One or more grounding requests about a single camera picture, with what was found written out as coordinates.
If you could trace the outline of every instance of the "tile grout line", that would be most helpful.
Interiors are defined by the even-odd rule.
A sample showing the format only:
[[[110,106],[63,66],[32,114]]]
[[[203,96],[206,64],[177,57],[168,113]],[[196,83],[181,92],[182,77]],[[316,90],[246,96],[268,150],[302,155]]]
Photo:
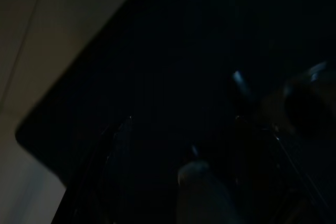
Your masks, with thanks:
[[[22,37],[22,41],[21,41],[20,46],[19,46],[19,50],[18,50],[18,52],[16,54],[16,57],[15,57],[12,69],[10,71],[8,80],[6,82],[3,95],[0,98],[0,113],[2,113],[4,111],[4,104],[5,104],[5,101],[7,99],[7,96],[8,96],[8,93],[9,93],[9,89],[11,87],[11,84],[13,82],[15,70],[16,70],[16,67],[18,65],[20,56],[22,54],[22,51],[23,51],[23,48],[24,48],[24,44],[25,44],[26,38],[28,36],[28,32],[29,32],[29,30],[30,30],[30,28],[32,26],[31,24],[32,24],[33,18],[35,16],[35,13],[36,13],[36,10],[37,10],[37,6],[38,6],[39,2],[40,2],[40,0],[36,0],[35,3],[34,3],[34,5],[33,5],[33,9],[31,10],[32,12],[31,12],[31,14],[29,16],[29,19],[28,19],[28,22],[27,22],[27,26],[26,26],[26,29],[25,29],[23,37]]]

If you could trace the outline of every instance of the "beige tile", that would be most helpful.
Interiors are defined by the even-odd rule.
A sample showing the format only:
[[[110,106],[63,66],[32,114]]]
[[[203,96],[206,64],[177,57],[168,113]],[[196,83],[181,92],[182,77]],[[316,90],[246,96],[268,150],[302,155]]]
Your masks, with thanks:
[[[0,0],[0,99],[36,0]]]
[[[17,144],[18,121],[0,114],[0,223],[50,223],[65,188]]]
[[[40,0],[4,108],[25,114],[125,0]]]

